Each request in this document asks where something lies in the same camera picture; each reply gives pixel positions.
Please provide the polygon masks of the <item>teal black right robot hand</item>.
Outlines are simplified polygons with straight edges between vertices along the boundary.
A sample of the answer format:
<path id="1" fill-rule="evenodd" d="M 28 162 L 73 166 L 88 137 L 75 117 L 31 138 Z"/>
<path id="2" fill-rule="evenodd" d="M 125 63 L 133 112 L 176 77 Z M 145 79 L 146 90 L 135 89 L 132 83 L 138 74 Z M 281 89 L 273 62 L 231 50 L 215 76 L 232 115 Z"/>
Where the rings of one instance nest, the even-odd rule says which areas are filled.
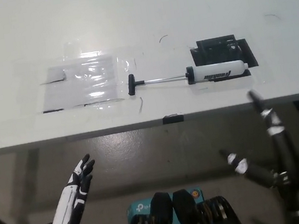
<path id="1" fill-rule="evenodd" d="M 269 170 L 225 149 L 219 153 L 236 173 L 265 188 L 277 188 L 288 212 L 299 212 L 299 157 L 294 143 L 278 114 L 253 90 L 247 94 L 266 126 L 277 169 Z"/>

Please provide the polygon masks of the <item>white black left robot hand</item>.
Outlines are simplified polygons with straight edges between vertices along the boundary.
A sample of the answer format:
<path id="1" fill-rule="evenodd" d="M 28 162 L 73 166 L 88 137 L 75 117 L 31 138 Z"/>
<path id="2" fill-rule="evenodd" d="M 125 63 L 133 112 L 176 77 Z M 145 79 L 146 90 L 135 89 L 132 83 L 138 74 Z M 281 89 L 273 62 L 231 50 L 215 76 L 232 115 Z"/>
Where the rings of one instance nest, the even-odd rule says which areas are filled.
<path id="1" fill-rule="evenodd" d="M 80 224 L 90 190 L 95 160 L 86 154 L 74 168 L 60 195 L 52 224 Z"/>

